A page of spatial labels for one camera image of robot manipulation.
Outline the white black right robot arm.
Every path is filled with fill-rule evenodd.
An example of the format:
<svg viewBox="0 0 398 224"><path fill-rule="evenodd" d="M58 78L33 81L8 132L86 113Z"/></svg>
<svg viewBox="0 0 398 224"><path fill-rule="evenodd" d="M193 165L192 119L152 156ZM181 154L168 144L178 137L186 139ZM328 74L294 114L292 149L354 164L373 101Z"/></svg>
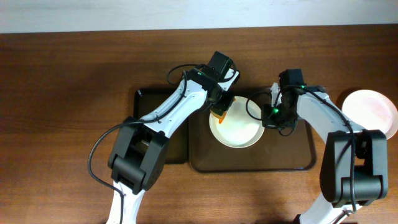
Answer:
<svg viewBox="0 0 398 224"><path fill-rule="evenodd" d="M320 86L271 88L271 102L262 109L266 128L294 129L305 120L323 139L321 193L294 223L341 223L360 208L388 193L387 139L350 120Z"/></svg>

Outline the pink white plate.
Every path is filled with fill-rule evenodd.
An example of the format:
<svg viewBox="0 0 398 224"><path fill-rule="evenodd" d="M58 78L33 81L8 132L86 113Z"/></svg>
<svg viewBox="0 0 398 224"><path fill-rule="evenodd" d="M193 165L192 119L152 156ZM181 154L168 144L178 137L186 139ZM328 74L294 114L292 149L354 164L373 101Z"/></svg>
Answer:
<svg viewBox="0 0 398 224"><path fill-rule="evenodd" d="M357 90L350 93L343 101L342 111L366 129L379 129L387 139L397 133L397 107L379 92Z"/></svg>

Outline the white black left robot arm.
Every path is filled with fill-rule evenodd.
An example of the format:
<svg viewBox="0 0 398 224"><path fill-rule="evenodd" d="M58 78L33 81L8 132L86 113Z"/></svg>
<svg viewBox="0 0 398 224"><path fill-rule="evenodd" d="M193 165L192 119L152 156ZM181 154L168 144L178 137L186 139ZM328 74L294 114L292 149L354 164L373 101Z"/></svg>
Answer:
<svg viewBox="0 0 398 224"><path fill-rule="evenodd" d="M183 72L176 90L141 119L128 117L117 127L118 135L108 159L113 180L113 202L108 223L135 223L146 191L160 177L170 137L205 103L223 116L232 104L230 87L239 79L231 68L218 78L197 68Z"/></svg>

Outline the yellow green sponge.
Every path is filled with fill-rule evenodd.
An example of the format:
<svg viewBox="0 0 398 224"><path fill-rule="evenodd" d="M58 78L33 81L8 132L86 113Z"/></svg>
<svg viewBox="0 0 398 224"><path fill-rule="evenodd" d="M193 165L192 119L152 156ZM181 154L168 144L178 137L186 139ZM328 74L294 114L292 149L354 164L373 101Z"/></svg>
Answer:
<svg viewBox="0 0 398 224"><path fill-rule="evenodd" d="M219 108L211 107L210 113L211 113L215 118L217 118L217 119L218 119L218 123L221 124L221 123L224 121L224 119L225 119L225 117L226 117L226 114L227 114L228 110L229 110L229 109L222 110L222 109L219 109Z"/></svg>

